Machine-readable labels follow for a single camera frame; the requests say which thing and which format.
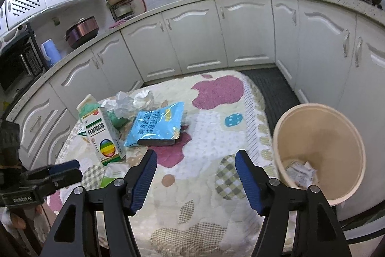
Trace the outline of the patterned quilted table cover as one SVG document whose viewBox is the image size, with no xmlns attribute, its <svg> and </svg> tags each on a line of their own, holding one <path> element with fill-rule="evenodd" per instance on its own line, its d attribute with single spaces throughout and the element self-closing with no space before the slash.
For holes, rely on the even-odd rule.
<svg viewBox="0 0 385 257">
<path fill-rule="evenodd" d="M 233 70 L 209 72 L 120 92 L 107 106 L 138 110 L 182 102 L 180 137 L 156 147 L 157 170 L 130 219 L 142 256 L 250 256 L 263 218 L 253 211 L 235 168 L 246 150 L 274 178 L 271 135 L 260 90 Z"/>
</svg>

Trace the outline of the black microwave oven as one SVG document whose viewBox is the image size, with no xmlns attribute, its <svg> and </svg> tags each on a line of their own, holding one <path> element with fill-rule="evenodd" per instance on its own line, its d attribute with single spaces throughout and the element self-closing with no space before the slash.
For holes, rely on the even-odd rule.
<svg viewBox="0 0 385 257">
<path fill-rule="evenodd" d="M 1 88 L 5 94 L 21 91 L 46 70 L 35 34 L 27 29 L 1 49 Z"/>
</svg>

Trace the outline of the white lower kitchen cabinets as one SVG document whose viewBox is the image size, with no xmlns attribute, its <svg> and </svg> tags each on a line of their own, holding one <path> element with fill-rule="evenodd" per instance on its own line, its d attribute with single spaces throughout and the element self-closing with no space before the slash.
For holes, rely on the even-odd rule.
<svg viewBox="0 0 385 257">
<path fill-rule="evenodd" d="M 53 161 L 87 94 L 145 82 L 276 65 L 302 102 L 345 114 L 364 140 L 364 179 L 341 212 L 384 201 L 384 11 L 360 0 L 183 0 L 141 14 L 74 50 L 33 84 L 8 118 L 26 167 Z"/>
</svg>

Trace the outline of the beige round trash bin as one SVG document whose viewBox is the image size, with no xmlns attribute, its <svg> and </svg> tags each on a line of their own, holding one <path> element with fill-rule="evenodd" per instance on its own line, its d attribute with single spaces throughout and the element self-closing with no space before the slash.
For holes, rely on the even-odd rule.
<svg viewBox="0 0 385 257">
<path fill-rule="evenodd" d="M 323 104 L 300 104 L 278 120 L 273 152 L 280 179 L 289 187 L 302 186 L 289 176 L 294 162 L 309 164 L 331 206 L 347 201 L 359 188 L 366 171 L 364 142 L 341 112 Z"/>
</svg>

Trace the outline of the green plush cloth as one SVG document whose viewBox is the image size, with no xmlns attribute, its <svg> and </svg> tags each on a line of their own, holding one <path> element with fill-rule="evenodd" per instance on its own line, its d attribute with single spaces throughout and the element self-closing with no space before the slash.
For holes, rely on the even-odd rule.
<svg viewBox="0 0 385 257">
<path fill-rule="evenodd" d="M 98 103 L 86 103 L 84 104 L 79 111 L 79 118 L 82 118 L 85 114 L 93 111 L 94 109 L 100 108 L 101 105 Z M 108 117 L 110 118 L 112 125 L 117 129 L 120 130 L 122 127 L 124 127 L 129 120 L 122 117 L 122 118 L 117 118 L 115 113 L 113 111 L 107 111 Z"/>
</svg>

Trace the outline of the white tissue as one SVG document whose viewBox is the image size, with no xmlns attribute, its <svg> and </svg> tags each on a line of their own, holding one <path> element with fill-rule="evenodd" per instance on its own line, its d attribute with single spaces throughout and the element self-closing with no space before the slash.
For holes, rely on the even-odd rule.
<svg viewBox="0 0 385 257">
<path fill-rule="evenodd" d="M 118 119 L 133 119 L 138 112 L 148 111 L 155 104 L 150 90 L 141 90 L 132 95 L 120 91 L 116 96 L 102 100 L 100 105 L 108 112 L 112 112 Z"/>
</svg>

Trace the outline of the white medicine box rainbow logo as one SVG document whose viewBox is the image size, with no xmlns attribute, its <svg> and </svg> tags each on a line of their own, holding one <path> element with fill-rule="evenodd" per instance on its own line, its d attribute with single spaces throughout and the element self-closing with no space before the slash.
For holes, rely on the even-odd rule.
<svg viewBox="0 0 385 257">
<path fill-rule="evenodd" d="M 83 124 L 87 131 L 87 137 L 94 146 L 96 155 L 103 166 L 126 158 L 119 132 L 112 125 L 107 111 L 103 107 L 93 110 L 84 117 Z"/>
</svg>

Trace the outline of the white paper trash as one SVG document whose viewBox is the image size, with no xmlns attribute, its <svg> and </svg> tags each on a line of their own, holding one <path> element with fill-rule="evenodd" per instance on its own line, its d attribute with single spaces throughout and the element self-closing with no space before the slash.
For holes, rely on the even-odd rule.
<svg viewBox="0 0 385 257">
<path fill-rule="evenodd" d="M 285 171 L 295 185 L 302 189 L 318 183 L 317 171 L 308 161 L 293 160 L 286 166 Z"/>
</svg>

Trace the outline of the light blue snack pouch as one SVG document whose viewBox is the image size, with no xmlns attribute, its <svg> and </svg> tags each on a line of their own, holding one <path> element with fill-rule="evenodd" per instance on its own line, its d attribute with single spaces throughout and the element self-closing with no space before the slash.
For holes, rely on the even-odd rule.
<svg viewBox="0 0 385 257">
<path fill-rule="evenodd" d="M 184 102 L 177 102 L 156 110 L 139 112 L 124 146 L 173 145 L 180 137 L 184 105 Z"/>
</svg>

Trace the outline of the dark red rice cooker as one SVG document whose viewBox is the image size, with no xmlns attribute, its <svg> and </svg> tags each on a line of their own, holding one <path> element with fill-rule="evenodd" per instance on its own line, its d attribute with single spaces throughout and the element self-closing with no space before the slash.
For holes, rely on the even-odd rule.
<svg viewBox="0 0 385 257">
<path fill-rule="evenodd" d="M 72 49 L 77 49 L 98 35 L 98 23 L 94 16 L 82 18 L 65 33 L 65 41 Z"/>
</svg>

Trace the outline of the black ribbed floor mat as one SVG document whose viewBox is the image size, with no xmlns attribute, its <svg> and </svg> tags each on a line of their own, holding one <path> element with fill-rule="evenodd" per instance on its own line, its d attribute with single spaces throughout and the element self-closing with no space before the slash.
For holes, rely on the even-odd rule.
<svg viewBox="0 0 385 257">
<path fill-rule="evenodd" d="M 265 113 L 271 135 L 280 117 L 294 106 L 300 105 L 298 97 L 293 92 L 281 71 L 275 66 L 242 70 L 257 86 L 265 100 Z"/>
</svg>

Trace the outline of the clear plastic wrapper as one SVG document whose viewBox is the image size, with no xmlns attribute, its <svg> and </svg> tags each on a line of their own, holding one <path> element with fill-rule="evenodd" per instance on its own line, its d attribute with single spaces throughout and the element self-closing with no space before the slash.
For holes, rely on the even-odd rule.
<svg viewBox="0 0 385 257">
<path fill-rule="evenodd" d="M 112 162 L 105 166 L 105 172 L 101 180 L 100 187 L 108 186 L 115 179 L 123 179 L 130 166 L 127 163 Z"/>
</svg>

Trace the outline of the blue plastic jug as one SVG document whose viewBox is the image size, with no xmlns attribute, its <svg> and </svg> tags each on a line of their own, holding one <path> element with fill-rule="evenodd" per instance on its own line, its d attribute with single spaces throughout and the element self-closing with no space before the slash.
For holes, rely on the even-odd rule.
<svg viewBox="0 0 385 257">
<path fill-rule="evenodd" d="M 53 67 L 53 65 L 62 59 L 61 54 L 52 39 L 43 42 L 40 45 L 40 50 L 44 57 L 44 62 L 49 68 Z"/>
</svg>

